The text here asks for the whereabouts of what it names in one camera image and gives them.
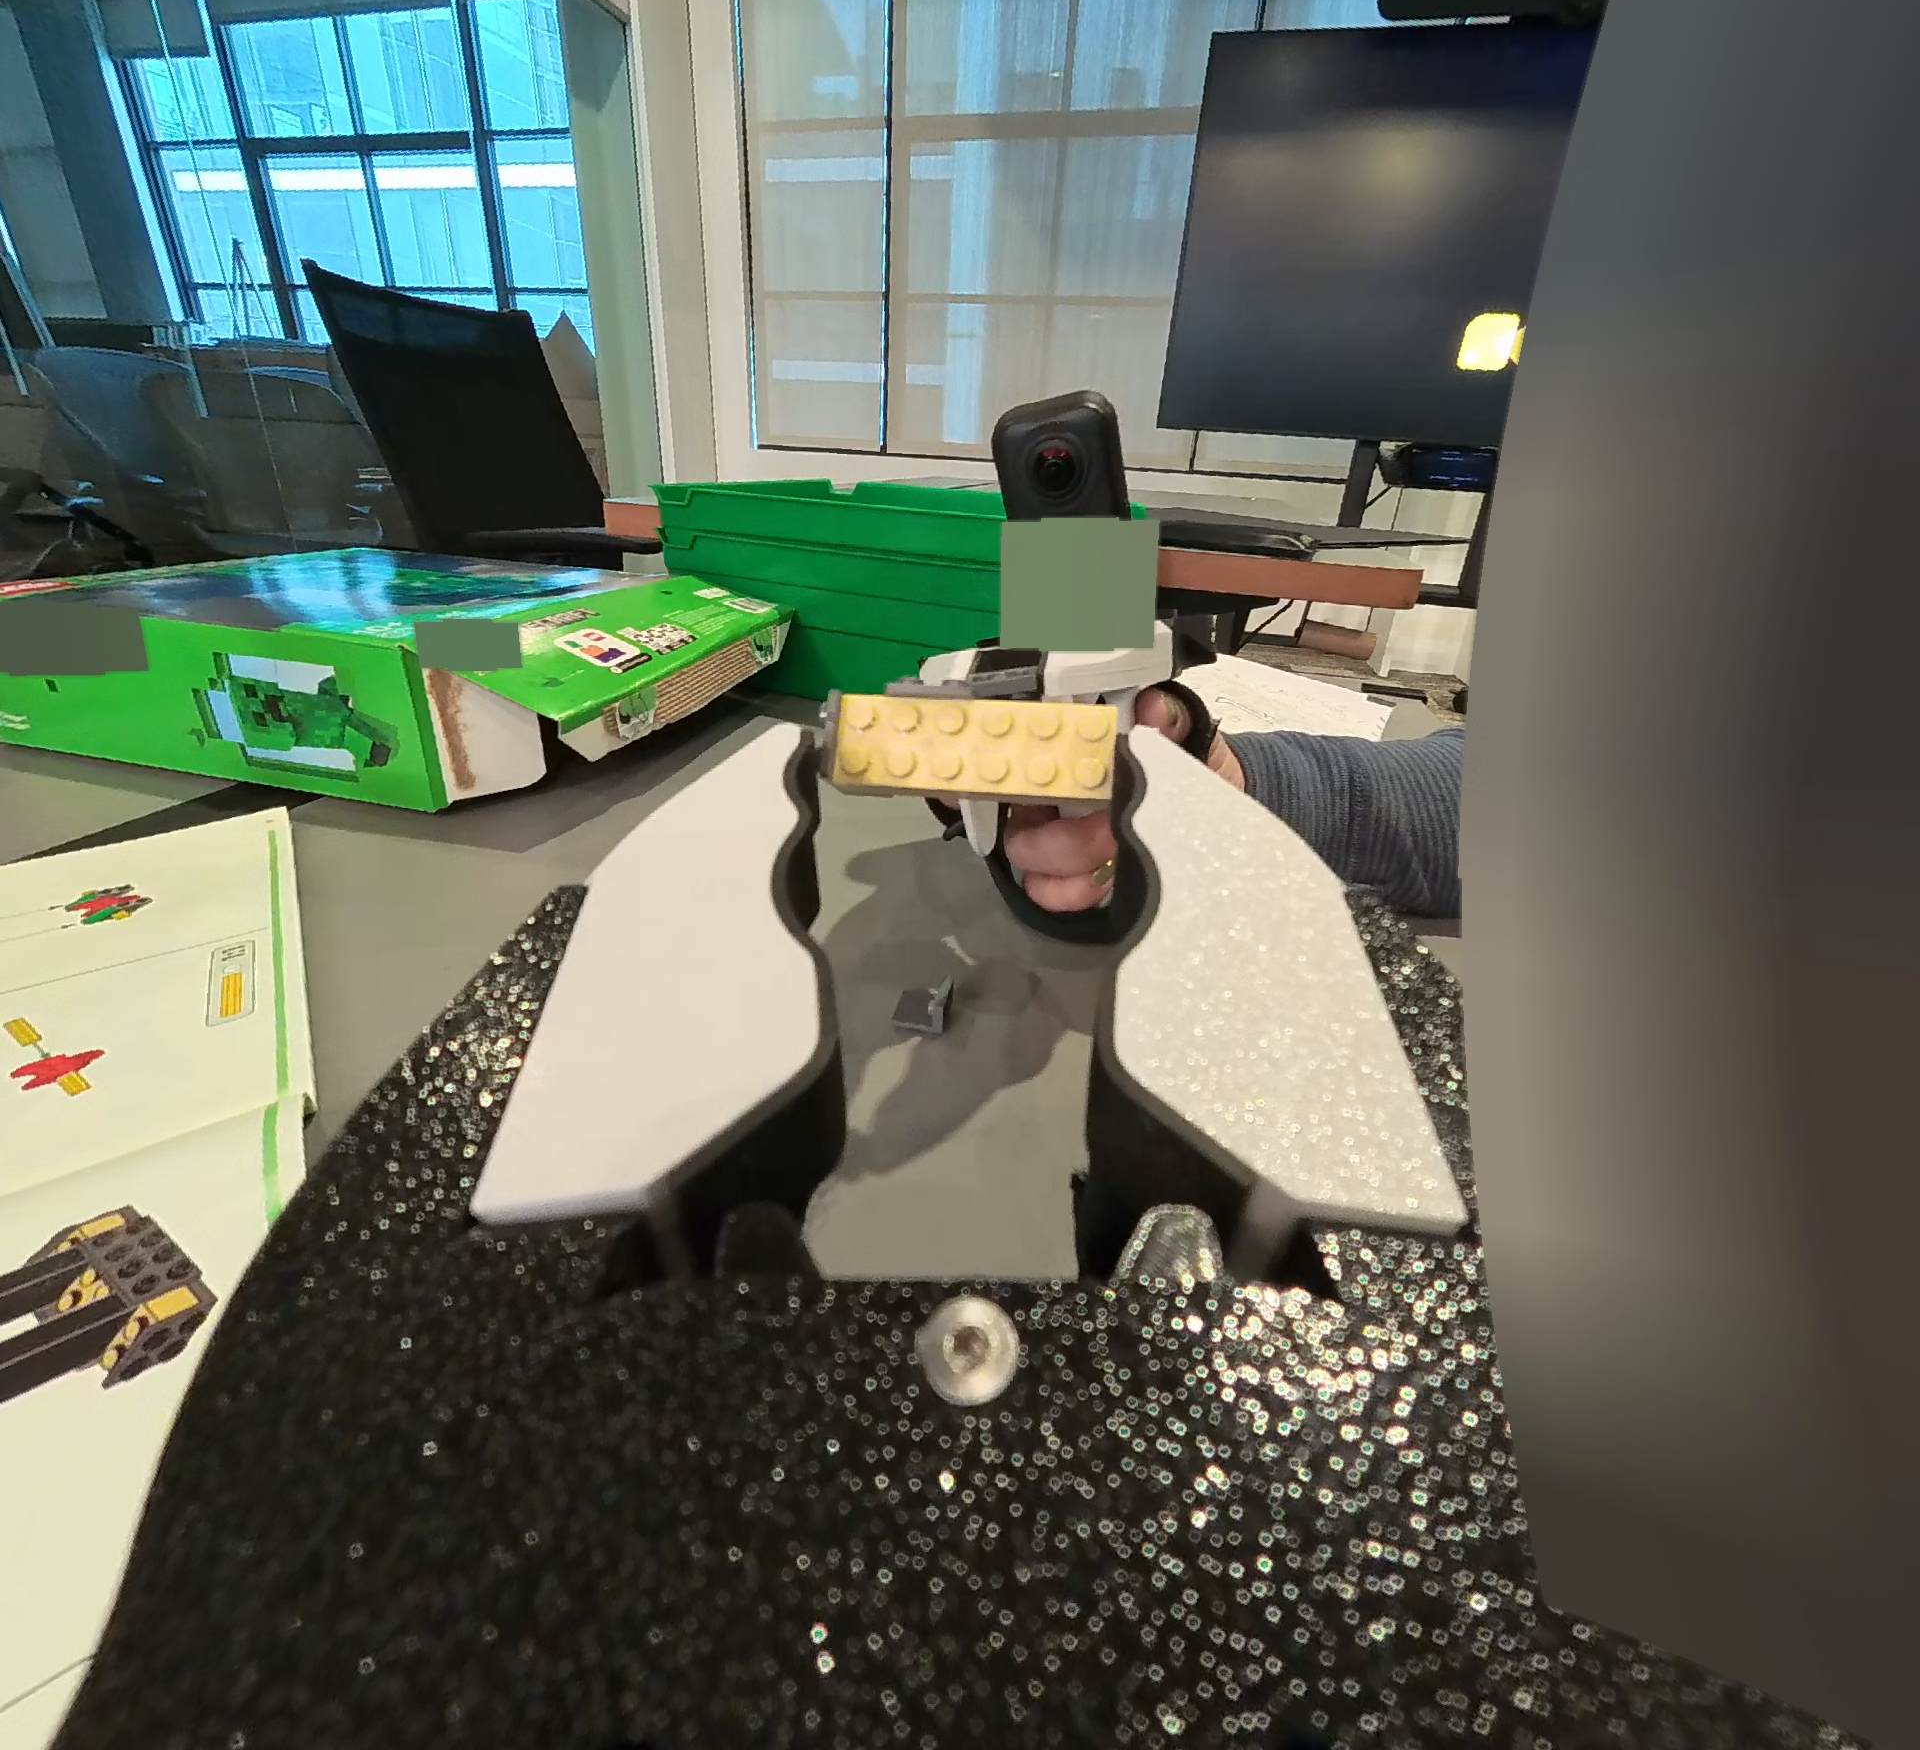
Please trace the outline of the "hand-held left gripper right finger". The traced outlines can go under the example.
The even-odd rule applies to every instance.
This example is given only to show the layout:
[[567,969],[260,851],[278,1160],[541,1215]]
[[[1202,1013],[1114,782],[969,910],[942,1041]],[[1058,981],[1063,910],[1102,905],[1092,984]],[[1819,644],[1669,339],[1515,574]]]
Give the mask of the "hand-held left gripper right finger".
[[1117,945],[1092,1028],[1092,1273],[1198,1210],[1276,1283],[1302,1228],[1451,1237],[1468,1210],[1340,880],[1158,729],[1114,757]]

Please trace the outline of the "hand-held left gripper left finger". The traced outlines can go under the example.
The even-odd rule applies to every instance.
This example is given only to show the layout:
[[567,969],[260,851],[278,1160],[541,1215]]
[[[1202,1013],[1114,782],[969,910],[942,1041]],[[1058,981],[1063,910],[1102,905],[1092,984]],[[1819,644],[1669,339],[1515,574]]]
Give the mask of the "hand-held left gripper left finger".
[[819,741],[771,725],[592,871],[471,1191],[491,1229],[647,1215],[712,1271],[737,1210],[803,1228],[841,1160]]

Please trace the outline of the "yellow brick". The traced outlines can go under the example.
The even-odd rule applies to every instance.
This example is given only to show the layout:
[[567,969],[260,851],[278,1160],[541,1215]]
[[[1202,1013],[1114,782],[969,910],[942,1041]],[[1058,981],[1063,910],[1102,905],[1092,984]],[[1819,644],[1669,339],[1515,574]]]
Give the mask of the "yellow brick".
[[1108,703],[835,692],[825,774],[850,794],[942,802],[1107,802]]

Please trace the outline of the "grey desk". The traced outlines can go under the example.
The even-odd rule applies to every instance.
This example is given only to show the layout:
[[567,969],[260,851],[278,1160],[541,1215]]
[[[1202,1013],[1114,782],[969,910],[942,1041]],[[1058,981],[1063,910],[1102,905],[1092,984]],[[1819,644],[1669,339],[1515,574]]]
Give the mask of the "grey desk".
[[[808,732],[819,741],[819,813],[853,813],[863,794],[829,782],[825,738]],[[728,756],[710,760],[676,794]],[[610,851],[669,799],[628,814],[625,833],[605,839]],[[270,802],[227,818],[272,807],[283,808]],[[515,873],[512,859],[499,853],[461,845],[407,845],[375,828],[334,828],[336,845],[357,855],[332,859],[326,855],[323,818],[289,816],[313,1093],[326,1096],[328,1084],[336,1081],[370,1082],[373,1064],[398,1061],[397,1073],[386,1078],[389,1093],[369,1101],[362,1117],[345,1126],[330,1160],[369,1162],[370,1151],[355,1154],[351,1144],[370,1146],[383,1114],[393,1114],[389,1128],[403,1160],[389,1176],[376,1171],[369,1191],[339,1191],[336,1214],[348,1219],[348,1240],[323,1245],[323,1267],[370,1269],[376,1244],[450,1244],[452,1269],[425,1273],[431,1321],[437,1318],[440,1297],[481,1298],[484,1275],[491,1275],[497,1285],[491,1303],[501,1311],[531,1303],[532,1283],[544,1276],[541,1254],[546,1249],[558,1254],[558,1269],[592,1271],[589,1254],[612,1244],[628,1218],[572,1218],[491,1229],[471,1218],[469,1202],[589,879],[607,857],[589,875],[553,894],[536,894],[531,875]],[[1079,1203],[1083,1269],[1077,1281],[1016,1283],[999,1297],[1015,1311],[1025,1306],[1025,1298],[1039,1298],[1044,1322],[1058,1322],[1069,1298],[1117,1297],[1132,1306],[1138,1298],[1171,1298],[1178,1283],[1171,1273],[1140,1273],[1126,1251],[1110,1276],[1096,1278],[1092,1273],[1092,1032],[1086,1146],[1090,1162]],[[1328,1285],[1323,1301],[1314,1303],[1304,1283],[1309,1271],[1324,1271],[1314,1247],[1323,1229],[1357,1231],[1367,1242],[1379,1234],[1369,1228],[1302,1228],[1276,1283],[1247,1283],[1222,1269],[1211,1278],[1195,1281],[1189,1306],[1276,1301],[1285,1315],[1302,1311],[1309,1317],[1337,1317],[1335,1305],[1355,1303],[1355,1292]]]

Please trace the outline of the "person's right hand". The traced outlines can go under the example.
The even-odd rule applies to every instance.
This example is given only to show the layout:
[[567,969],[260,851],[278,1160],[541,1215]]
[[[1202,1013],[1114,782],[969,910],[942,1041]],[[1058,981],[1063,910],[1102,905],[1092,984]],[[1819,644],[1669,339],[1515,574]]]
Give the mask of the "person's right hand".
[[[1141,687],[1133,702],[1135,727],[1159,729],[1175,748],[1188,750],[1195,729],[1205,729],[1205,767],[1231,791],[1243,792],[1243,768],[1225,738],[1198,719],[1204,710],[1179,681]],[[1077,915],[1107,901],[1117,860],[1108,802],[1084,811],[1065,805],[1012,805],[1004,814],[999,843],[1020,894],[1040,911]]]

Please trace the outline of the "green plastic crate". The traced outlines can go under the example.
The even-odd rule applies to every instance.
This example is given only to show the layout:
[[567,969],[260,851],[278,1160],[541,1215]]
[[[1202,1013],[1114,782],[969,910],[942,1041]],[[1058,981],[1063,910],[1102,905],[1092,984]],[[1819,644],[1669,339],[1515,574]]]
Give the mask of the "green plastic crate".
[[997,644],[995,490],[826,480],[656,486],[676,577],[791,611],[768,687],[877,692]]

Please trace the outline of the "table with wooden edge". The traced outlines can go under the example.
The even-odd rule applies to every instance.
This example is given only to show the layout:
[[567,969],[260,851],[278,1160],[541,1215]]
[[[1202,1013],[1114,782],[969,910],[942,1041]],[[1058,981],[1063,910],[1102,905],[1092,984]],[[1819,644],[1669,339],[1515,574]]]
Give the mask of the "table with wooden edge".
[[1150,505],[1159,530],[1158,586],[1164,596],[1217,598],[1220,609],[1333,604],[1410,611],[1426,584],[1424,557],[1462,549],[1437,533],[1337,526],[1274,516]]

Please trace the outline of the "large window with blinds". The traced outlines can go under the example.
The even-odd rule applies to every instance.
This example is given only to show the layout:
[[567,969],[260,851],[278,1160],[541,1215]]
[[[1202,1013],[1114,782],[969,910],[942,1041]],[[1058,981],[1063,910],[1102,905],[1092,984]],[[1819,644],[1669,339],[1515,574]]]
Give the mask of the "large window with blinds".
[[1158,422],[1216,33],[1355,29],[1377,0],[731,0],[754,441],[984,456],[1105,393]]

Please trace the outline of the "black display stand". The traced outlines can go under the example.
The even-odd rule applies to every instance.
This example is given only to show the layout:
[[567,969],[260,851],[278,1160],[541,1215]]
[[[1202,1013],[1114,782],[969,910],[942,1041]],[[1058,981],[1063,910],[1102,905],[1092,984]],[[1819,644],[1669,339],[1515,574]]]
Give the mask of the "black display stand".
[[1444,446],[1432,441],[1355,441],[1335,523],[1340,529],[1361,525],[1374,500],[1376,482],[1383,482],[1390,490],[1476,494],[1479,507],[1456,584],[1424,584],[1419,595],[1424,606],[1470,611],[1479,600],[1479,577],[1495,511],[1492,490],[1498,464],[1500,449],[1497,448]]

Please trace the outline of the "large black display screen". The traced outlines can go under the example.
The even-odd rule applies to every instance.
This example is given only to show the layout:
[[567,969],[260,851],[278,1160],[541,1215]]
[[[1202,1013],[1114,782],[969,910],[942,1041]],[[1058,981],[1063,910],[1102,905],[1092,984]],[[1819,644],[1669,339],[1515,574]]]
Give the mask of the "large black display screen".
[[1159,424],[1500,446],[1594,42],[1213,35]]

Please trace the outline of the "green cardboard toy box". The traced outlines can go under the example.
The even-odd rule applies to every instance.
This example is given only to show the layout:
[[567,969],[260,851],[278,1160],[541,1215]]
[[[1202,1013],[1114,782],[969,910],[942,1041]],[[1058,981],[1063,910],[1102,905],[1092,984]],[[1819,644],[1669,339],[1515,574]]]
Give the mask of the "green cardboard toy box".
[[376,549],[4,591],[4,743],[442,811],[597,760],[780,662],[698,577]]

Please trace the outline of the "open instruction booklet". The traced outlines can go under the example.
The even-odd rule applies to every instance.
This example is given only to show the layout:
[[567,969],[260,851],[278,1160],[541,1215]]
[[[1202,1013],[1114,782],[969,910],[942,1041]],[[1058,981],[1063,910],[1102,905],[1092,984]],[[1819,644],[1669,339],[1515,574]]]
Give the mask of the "open instruction booklet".
[[195,1344],[302,1171],[314,1088],[272,807],[1,890],[4,1403]]

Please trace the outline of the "black mesh office chair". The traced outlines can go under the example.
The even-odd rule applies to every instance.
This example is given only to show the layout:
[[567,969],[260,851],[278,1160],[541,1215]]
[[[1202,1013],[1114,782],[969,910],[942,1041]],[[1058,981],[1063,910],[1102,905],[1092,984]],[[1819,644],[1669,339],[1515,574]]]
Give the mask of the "black mesh office chair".
[[605,495],[534,322],[302,263],[419,550],[621,570],[659,539],[605,526]]

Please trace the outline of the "grey office chair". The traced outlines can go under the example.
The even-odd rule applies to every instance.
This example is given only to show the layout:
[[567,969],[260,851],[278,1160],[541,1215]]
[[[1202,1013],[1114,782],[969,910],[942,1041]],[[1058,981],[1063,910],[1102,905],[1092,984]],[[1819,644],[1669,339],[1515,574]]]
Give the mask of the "grey office chair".
[[252,559],[378,549],[383,482],[375,446],[324,381],[268,371],[171,368],[138,403],[188,487],[188,518],[218,555]]
[[50,413],[41,482],[154,563],[192,559],[194,490],[169,428],[145,401],[145,385],[188,381],[188,371],[157,353],[87,347],[39,349],[21,366]]

